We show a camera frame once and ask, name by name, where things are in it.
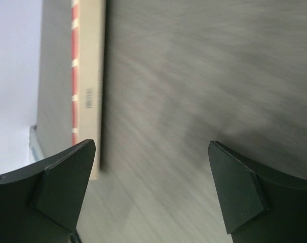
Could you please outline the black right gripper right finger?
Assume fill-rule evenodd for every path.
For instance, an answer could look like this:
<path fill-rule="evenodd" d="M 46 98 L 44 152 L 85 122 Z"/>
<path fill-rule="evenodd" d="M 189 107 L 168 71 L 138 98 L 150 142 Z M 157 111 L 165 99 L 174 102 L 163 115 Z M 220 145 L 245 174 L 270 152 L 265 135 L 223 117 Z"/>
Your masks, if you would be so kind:
<path fill-rule="evenodd" d="M 218 141 L 208 156 L 233 242 L 307 242 L 307 180 L 247 158 Z"/>

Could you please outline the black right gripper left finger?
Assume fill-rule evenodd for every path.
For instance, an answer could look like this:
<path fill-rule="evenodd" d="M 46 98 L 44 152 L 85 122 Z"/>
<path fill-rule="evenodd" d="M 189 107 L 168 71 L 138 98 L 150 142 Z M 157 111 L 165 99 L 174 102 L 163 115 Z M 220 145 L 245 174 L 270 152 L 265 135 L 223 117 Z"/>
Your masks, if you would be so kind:
<path fill-rule="evenodd" d="M 0 243 L 68 242 L 89 182 L 95 143 L 0 175 Z"/>

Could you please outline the beige red power strip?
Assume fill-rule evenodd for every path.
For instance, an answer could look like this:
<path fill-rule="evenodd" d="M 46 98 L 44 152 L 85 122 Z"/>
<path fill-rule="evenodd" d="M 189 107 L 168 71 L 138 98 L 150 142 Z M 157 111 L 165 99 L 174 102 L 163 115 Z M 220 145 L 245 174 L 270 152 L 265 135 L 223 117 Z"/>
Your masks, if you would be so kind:
<path fill-rule="evenodd" d="M 95 142 L 90 174 L 99 177 L 106 1 L 72 1 L 72 142 Z"/>

